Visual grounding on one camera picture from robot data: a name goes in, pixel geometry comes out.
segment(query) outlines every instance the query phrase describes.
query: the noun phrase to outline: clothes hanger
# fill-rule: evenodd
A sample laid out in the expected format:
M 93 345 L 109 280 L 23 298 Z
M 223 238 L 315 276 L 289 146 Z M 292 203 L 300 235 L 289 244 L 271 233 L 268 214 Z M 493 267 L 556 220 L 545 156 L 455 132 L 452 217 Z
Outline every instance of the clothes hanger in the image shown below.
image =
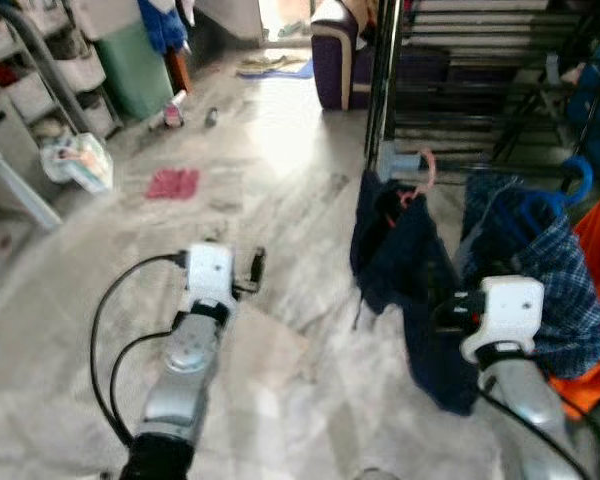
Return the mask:
M 410 191 L 396 191 L 398 198 L 400 199 L 400 207 L 402 211 L 409 208 L 411 202 L 419 195 L 424 195 L 431 190 L 436 182 L 437 170 L 436 170 L 436 157 L 429 148 L 424 148 L 420 152 L 420 155 L 424 157 L 429 167 L 429 181 L 426 184 L 416 185 L 416 188 Z M 391 228 L 396 226 L 397 217 L 391 218 L 391 215 L 385 214 L 387 222 Z
M 520 213 L 524 218 L 524 224 L 516 224 L 511 213 L 502 205 L 502 202 L 496 199 L 494 207 L 498 215 L 507 223 L 510 233 L 522 245 L 526 246 L 531 243 L 545 229 L 538 223 L 532 213 L 534 205 L 540 203 L 541 208 L 549 208 L 557 218 L 564 214 L 565 207 L 581 202 L 591 191 L 591 187 L 593 186 L 593 169 L 583 156 L 574 155 L 565 160 L 562 165 L 577 169 L 581 174 L 582 184 L 572 195 L 567 195 L 564 192 L 520 189 L 519 191 L 524 195 L 524 200 L 520 204 Z

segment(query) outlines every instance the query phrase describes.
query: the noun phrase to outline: sofa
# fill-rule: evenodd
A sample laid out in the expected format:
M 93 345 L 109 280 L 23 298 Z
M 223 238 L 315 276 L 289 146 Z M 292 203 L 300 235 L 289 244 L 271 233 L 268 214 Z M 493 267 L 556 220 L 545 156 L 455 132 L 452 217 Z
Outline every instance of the sofa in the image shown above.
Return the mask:
M 311 48 L 316 89 L 322 107 L 366 108 L 371 91 L 374 49 L 356 50 L 365 27 L 340 0 L 324 0 L 311 19 Z

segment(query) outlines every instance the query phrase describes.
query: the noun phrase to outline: wall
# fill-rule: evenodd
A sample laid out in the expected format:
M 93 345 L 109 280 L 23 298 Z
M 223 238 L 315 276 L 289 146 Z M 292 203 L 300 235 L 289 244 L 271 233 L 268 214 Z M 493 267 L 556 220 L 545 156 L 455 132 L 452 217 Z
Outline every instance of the wall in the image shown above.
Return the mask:
M 196 0 L 196 8 L 241 40 L 262 35 L 258 0 Z

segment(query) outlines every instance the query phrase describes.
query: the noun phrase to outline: pink cloth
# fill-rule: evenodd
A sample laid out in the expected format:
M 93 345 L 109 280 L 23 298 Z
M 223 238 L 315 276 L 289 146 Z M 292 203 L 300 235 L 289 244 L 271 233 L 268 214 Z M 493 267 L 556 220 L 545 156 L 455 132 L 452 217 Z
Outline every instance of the pink cloth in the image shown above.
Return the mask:
M 187 200 L 195 195 L 198 189 L 200 172 L 198 170 L 175 170 L 166 168 L 153 175 L 151 185 L 145 194 L 146 198 L 173 198 Z

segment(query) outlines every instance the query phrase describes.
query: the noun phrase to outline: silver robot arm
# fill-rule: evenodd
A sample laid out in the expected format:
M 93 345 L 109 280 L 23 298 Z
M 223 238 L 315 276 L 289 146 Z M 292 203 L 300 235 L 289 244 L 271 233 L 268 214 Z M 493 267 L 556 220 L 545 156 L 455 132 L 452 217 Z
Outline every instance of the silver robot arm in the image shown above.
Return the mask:
M 187 256 L 187 285 L 168 338 L 160 378 L 149 393 L 122 480 L 185 480 L 198 443 L 208 388 L 223 334 L 241 292 L 259 289 L 264 269 L 260 249 L 251 279 L 236 282 L 233 253 L 214 243 L 193 245 Z
M 527 358 L 542 319 L 544 286 L 532 278 L 502 276 L 485 278 L 481 289 L 485 296 L 480 325 L 461 351 L 480 367 L 478 386 L 486 395 L 476 403 L 474 414 L 488 419 L 500 439 L 506 479 L 581 480 L 546 441 L 485 398 L 509 407 L 577 458 L 560 398 Z

